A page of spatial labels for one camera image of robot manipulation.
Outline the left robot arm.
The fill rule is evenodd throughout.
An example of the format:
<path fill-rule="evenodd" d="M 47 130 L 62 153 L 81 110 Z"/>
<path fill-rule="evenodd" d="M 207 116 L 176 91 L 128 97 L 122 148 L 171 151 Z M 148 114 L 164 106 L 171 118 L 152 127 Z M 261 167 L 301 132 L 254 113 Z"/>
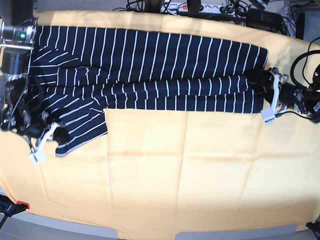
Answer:
<path fill-rule="evenodd" d="M 319 40 L 313 39 L 307 52 L 298 56 L 290 67 L 289 75 L 281 74 L 278 68 L 268 70 L 251 70 L 246 73 L 250 86 L 255 93 L 270 104 L 268 108 L 260 111 L 264 123 L 269 126 L 276 118 L 284 114 L 295 114 L 300 118 L 309 120 L 313 124 L 320 123 L 320 67 L 318 66 L 309 82 L 305 76 L 308 58 L 319 54 L 319 50 L 312 50 L 312 44 Z M 305 60 L 302 67 L 302 77 L 308 86 L 302 85 L 295 77 L 295 69 L 301 60 Z"/>

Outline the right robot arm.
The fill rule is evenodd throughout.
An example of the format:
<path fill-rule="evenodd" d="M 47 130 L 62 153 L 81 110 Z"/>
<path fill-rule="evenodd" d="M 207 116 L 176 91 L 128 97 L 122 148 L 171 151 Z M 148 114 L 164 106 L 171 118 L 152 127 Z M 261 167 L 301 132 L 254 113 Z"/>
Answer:
<path fill-rule="evenodd" d="M 46 159 L 43 151 L 47 141 L 66 140 L 61 129 L 65 124 L 48 112 L 37 114 L 44 100 L 43 89 L 35 84 L 39 101 L 28 106 L 29 71 L 35 44 L 38 19 L 34 16 L 32 0 L 2 0 L 0 2 L 0 129 L 25 139 L 30 158 L 35 163 Z"/>

